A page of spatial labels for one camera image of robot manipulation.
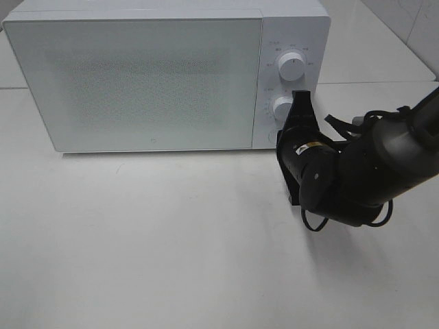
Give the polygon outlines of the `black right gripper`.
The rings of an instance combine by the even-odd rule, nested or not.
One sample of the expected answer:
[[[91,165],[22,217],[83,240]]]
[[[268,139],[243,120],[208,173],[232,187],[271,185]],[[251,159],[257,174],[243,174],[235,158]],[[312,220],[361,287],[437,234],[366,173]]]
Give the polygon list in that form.
[[[293,206],[300,205],[300,184],[305,169],[320,149],[326,147],[316,120],[310,90],[293,90],[292,106],[278,131],[276,158]]]

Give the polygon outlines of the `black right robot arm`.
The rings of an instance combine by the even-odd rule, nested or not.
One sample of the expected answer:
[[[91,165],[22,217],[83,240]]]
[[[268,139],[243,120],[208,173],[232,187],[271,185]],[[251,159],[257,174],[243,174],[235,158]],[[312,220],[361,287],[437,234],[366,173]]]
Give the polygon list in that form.
[[[371,110],[350,123],[326,121],[341,136],[319,128],[308,90],[295,90],[276,158],[290,202],[302,214],[359,227],[380,227],[383,208],[438,174],[438,91],[416,106]]]

